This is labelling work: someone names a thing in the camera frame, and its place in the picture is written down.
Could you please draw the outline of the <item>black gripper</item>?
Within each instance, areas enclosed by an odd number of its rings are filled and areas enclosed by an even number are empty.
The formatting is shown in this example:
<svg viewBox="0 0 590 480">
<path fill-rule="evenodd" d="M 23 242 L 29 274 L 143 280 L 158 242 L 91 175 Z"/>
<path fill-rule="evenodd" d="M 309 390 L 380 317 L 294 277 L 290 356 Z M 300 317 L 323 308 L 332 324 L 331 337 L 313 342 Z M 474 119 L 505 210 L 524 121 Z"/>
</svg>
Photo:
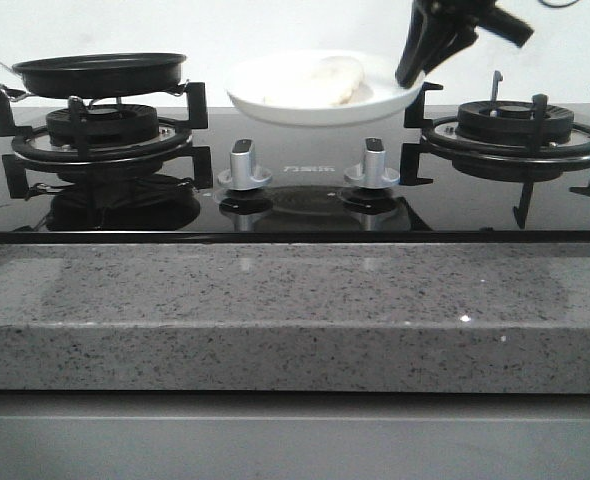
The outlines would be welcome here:
<svg viewBox="0 0 590 480">
<path fill-rule="evenodd" d="M 476 29 L 487 30 L 518 47 L 534 31 L 495 1 L 414 1 L 406 43 L 395 72 L 398 85 L 414 85 L 448 58 L 471 46 Z"/>
</svg>

